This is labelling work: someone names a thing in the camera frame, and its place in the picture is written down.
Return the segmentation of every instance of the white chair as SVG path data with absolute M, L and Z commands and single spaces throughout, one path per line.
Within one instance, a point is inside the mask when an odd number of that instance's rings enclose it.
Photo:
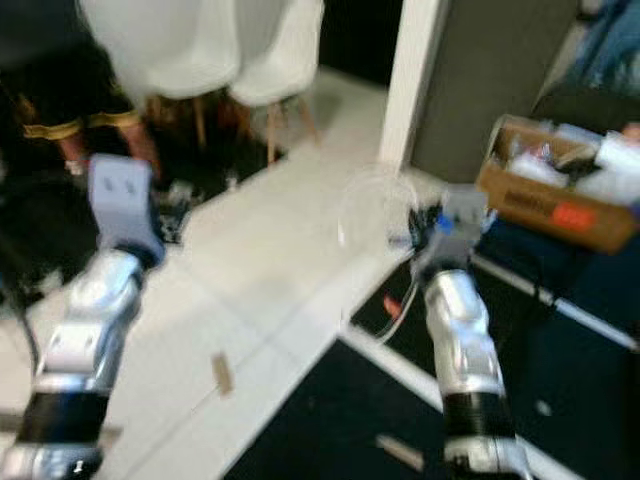
M 150 65 L 146 81 L 149 90 L 167 98 L 193 98 L 198 143 L 204 147 L 206 131 L 201 96 L 228 85 L 239 70 L 235 0 L 202 0 L 191 45 Z
M 247 65 L 229 89 L 234 100 L 244 107 L 268 107 L 269 164 L 275 161 L 275 129 L 282 116 L 280 103 L 309 87 L 318 69 L 323 13 L 323 0 L 291 0 L 269 49 Z M 299 98 L 299 108 L 307 128 L 318 142 L 311 113 L 302 98 Z
M 80 0 L 127 94 L 144 104 L 147 70 L 191 47 L 202 0 Z

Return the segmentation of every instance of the floor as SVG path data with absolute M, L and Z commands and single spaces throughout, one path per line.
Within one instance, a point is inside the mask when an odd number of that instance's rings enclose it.
M 280 138 L 287 160 L 194 211 L 184 247 L 150 276 L 107 418 L 124 430 L 99 478 L 220 477 L 401 256 L 385 245 L 386 224 L 372 220 L 378 206 L 396 211 L 390 204 L 415 193 L 401 185 L 379 195 L 386 92 L 323 70 L 308 99 L 321 145 L 290 115 Z M 438 195 L 435 181 L 408 177 L 420 197 Z M 342 200 L 345 191 L 358 200 Z M 347 218 L 342 244 L 338 218 Z M 67 293 L 31 309 L 41 342 Z M 26 346 L 11 318 L 0 327 L 0 409 L 19 411 L 29 396 Z M 232 371 L 224 397 L 212 373 L 218 353 Z

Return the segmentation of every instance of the white door frame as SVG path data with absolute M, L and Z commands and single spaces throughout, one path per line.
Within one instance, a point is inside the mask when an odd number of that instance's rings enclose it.
M 413 144 L 449 0 L 404 0 L 378 160 L 399 170 Z

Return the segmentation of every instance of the black pants with gold stripe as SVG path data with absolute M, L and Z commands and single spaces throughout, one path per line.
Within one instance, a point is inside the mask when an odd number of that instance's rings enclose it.
M 118 85 L 109 56 L 93 41 L 0 72 L 29 138 L 60 140 L 83 127 L 139 121 Z

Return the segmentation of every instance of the gray wall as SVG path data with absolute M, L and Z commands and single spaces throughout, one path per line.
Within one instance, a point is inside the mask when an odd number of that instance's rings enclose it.
M 531 111 L 577 4 L 452 0 L 411 163 L 446 181 L 473 182 L 496 119 Z

